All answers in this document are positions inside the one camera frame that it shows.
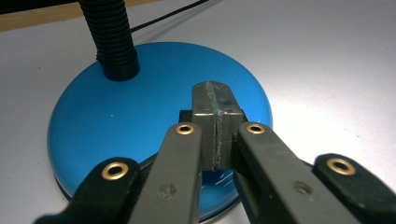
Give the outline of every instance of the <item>white table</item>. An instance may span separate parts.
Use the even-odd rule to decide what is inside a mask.
[[[131,26],[189,2],[128,8]],[[395,1],[213,0],[133,37],[235,58],[262,84],[275,131],[298,157],[346,155],[396,190]],[[83,18],[0,33],[1,223],[32,223],[66,206],[47,128],[58,98],[95,52]],[[239,204],[219,223],[247,221]]]

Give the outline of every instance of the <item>desk lamp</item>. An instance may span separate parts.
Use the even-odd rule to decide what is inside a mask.
[[[73,197],[101,161],[142,162],[160,148],[180,110],[191,109],[193,85],[227,84],[247,118],[272,126],[267,97],[249,71],[214,49],[177,42],[134,46],[122,0],[80,0],[97,48],[97,62],[81,72],[55,106],[49,159],[61,189]],[[203,173],[200,220],[238,201],[232,171]]]

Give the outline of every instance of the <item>black cable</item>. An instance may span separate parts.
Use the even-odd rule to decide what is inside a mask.
[[[143,28],[145,28],[145,27],[148,27],[148,26],[150,26],[150,25],[152,25],[152,24],[154,24],[154,23],[156,23],[156,22],[158,22],[158,21],[163,21],[163,20],[165,20],[165,19],[167,19],[167,18],[169,18],[169,17],[175,16],[176,14],[178,14],[178,13],[180,13],[180,12],[183,12],[183,11],[186,11],[186,10],[188,10],[188,9],[190,9],[190,8],[198,7],[199,5],[201,5],[201,4],[203,4],[203,3],[207,2],[207,1],[209,1],[209,0],[200,0],[200,1],[197,1],[197,2],[192,3],[192,4],[190,4],[190,5],[186,6],[186,7],[182,7],[182,8],[180,8],[180,9],[177,9],[177,10],[175,10],[175,11],[173,11],[173,12],[170,12],[170,13],[164,15],[164,16],[161,16],[161,17],[158,18],[158,19],[155,19],[155,20],[153,20],[153,21],[148,21],[148,22],[146,22],[146,23],[143,23],[143,24],[141,24],[141,25],[138,25],[138,26],[136,26],[136,27],[133,27],[133,28],[131,28],[131,33],[136,32],[136,31],[138,31],[138,30],[141,30],[141,29],[143,29]]]

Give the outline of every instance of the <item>blue lamp base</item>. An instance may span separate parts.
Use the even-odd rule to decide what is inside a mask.
[[[185,43],[135,46],[139,74],[108,80],[96,62],[64,91],[49,124],[49,158],[57,181],[73,196],[99,162],[155,154],[180,110],[191,109],[193,85],[214,80],[230,86],[248,120],[272,126],[271,108],[259,82],[240,63],[213,49]],[[238,199],[232,171],[203,173],[200,220]]]

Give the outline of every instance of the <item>brass grommet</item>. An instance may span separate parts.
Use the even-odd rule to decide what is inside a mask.
[[[180,134],[190,134],[190,133],[194,132],[194,127],[189,124],[182,124],[182,125],[177,126],[176,132],[180,133]]]
[[[102,171],[102,178],[106,180],[116,180],[120,179],[128,173],[128,165],[115,161],[108,164]]]
[[[354,175],[356,174],[355,167],[346,160],[340,158],[331,158],[327,160],[327,166],[334,172],[340,175]]]
[[[265,129],[260,124],[250,124],[247,126],[247,131],[250,133],[264,133]]]

